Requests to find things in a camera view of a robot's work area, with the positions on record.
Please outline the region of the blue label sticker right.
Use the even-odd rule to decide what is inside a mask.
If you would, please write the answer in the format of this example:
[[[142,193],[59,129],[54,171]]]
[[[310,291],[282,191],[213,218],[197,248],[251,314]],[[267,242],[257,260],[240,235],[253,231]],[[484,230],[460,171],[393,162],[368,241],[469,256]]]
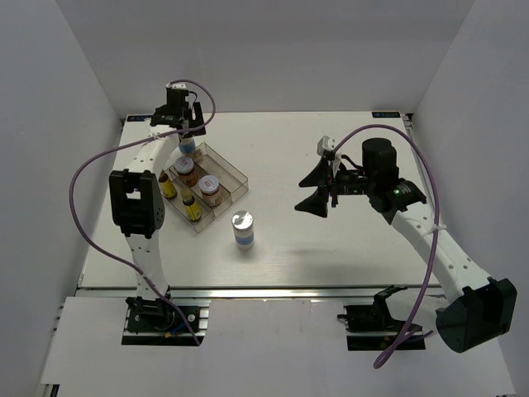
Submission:
[[[400,118],[401,117],[401,114],[400,112],[397,112],[397,111],[373,111],[371,113],[372,117],[373,118],[377,118],[377,119],[386,119],[386,118]]]

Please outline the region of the blue label sticker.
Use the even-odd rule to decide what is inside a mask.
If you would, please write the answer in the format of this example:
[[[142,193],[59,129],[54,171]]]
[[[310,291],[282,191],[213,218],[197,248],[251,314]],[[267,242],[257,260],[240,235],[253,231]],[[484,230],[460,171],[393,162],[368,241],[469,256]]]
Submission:
[[[126,122],[145,122],[152,118],[151,115],[128,115]]]
[[[373,111],[371,113],[372,117],[373,118],[377,118],[377,119],[386,119],[386,118],[400,118],[401,117],[401,114],[400,112],[397,112],[397,111]]]

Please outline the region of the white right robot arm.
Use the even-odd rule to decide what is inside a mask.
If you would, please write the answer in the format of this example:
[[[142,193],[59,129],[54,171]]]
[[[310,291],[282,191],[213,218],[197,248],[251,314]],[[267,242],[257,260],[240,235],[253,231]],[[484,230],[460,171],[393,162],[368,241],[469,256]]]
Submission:
[[[424,297],[414,325],[439,333],[454,352],[462,353],[508,332],[517,290],[508,279],[496,280],[476,265],[443,226],[423,192],[399,175],[397,152],[390,140],[362,144],[362,165],[349,170],[336,143],[324,136],[317,145],[318,165],[301,182],[315,192],[295,206],[321,218],[341,195],[364,195],[386,222],[433,264],[443,295]]]

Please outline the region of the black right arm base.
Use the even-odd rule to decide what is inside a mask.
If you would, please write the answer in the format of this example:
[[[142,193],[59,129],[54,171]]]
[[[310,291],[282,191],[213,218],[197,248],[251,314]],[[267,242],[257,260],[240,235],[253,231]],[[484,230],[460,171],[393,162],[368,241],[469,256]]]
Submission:
[[[386,300],[402,291],[408,287],[345,290],[336,320],[345,327],[348,352],[382,352],[393,344],[404,321],[390,317]]]

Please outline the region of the aluminium table rail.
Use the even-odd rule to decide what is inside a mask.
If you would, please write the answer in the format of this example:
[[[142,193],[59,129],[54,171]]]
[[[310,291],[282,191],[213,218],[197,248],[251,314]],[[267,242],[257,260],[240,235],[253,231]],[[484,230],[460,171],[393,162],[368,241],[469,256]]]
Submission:
[[[387,286],[370,287],[315,287],[315,288],[172,288],[174,299],[317,299],[359,298],[374,296]],[[125,298],[135,294],[132,288],[80,288],[76,297]],[[427,289],[429,295],[444,295],[441,287]]]

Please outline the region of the yellow bottle gold cap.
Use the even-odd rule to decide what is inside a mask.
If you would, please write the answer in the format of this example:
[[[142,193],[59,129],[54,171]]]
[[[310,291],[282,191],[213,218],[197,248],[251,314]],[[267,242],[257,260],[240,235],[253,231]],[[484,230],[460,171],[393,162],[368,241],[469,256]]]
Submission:
[[[202,218],[202,212],[192,191],[188,188],[183,188],[180,193],[188,219],[192,222],[198,222]]]

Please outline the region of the blue white shaker back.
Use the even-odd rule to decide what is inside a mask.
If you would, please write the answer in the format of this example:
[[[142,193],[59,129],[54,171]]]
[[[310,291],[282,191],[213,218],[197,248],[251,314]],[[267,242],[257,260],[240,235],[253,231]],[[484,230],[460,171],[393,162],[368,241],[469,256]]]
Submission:
[[[181,138],[179,141],[179,150],[183,155],[192,155],[196,150],[196,142],[194,138]]]

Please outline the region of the blue white shaker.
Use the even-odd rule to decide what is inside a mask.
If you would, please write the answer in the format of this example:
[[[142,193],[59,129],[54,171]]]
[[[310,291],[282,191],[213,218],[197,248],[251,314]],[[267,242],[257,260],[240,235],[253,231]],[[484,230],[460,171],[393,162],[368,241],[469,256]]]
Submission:
[[[254,219],[246,210],[237,211],[231,217],[231,225],[237,246],[248,250],[254,245]]]
[[[194,138],[181,138],[179,141],[179,150],[183,155],[192,155],[196,150],[196,142]]]

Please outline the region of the blue label sticker left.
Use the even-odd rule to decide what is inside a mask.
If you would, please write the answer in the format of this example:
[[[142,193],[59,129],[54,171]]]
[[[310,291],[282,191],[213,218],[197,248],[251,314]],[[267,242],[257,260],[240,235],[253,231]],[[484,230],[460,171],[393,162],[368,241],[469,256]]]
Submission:
[[[145,122],[152,118],[151,115],[128,115],[126,122]]]

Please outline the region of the clear plastic organizer tray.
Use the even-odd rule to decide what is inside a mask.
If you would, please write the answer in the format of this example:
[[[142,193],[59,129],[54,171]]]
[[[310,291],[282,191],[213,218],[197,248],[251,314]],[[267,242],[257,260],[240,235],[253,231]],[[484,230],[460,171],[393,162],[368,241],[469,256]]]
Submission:
[[[178,172],[183,169],[183,162],[179,160],[182,156],[180,151],[176,151],[164,168],[177,191],[177,196],[168,198],[166,203],[196,233],[200,233],[248,192],[248,178],[205,142],[188,156],[193,161],[193,170],[189,175]],[[192,176],[197,177],[197,183],[188,187],[185,182]],[[190,218],[181,199],[181,190],[187,187],[201,214],[197,220]]]

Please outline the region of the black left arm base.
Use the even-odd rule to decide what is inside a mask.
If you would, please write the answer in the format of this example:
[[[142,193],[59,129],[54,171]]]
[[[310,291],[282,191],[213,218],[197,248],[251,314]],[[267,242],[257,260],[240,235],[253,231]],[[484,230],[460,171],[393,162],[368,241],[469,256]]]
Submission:
[[[166,302],[126,298],[123,346],[198,347],[205,336],[204,307],[180,306],[179,313]]]

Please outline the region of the orange jar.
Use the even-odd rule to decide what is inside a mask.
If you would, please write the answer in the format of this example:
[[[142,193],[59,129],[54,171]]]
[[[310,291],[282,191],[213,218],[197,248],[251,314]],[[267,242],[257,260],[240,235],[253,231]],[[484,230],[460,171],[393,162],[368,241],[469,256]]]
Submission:
[[[204,203],[216,207],[222,201],[220,184],[214,175],[204,175],[198,182]]]
[[[193,187],[198,182],[195,164],[191,157],[182,155],[174,162],[174,169],[182,181],[188,187]]]

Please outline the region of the blue white shaker front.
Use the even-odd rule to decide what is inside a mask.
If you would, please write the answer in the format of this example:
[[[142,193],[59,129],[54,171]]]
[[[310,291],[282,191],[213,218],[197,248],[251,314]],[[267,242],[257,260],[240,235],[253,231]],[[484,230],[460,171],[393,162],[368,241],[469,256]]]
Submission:
[[[246,210],[237,211],[231,217],[231,225],[237,246],[248,250],[254,245],[254,219]]]

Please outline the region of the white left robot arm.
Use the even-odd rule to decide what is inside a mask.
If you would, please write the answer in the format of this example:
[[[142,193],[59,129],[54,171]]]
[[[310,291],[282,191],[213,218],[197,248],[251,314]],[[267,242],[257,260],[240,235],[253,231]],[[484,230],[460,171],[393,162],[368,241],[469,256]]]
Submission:
[[[159,230],[165,206],[159,176],[181,140],[206,133],[201,103],[186,84],[166,86],[166,104],[155,109],[150,120],[149,140],[131,163],[109,176],[112,220],[131,249],[136,275],[136,295],[155,301],[169,295],[160,258]]]

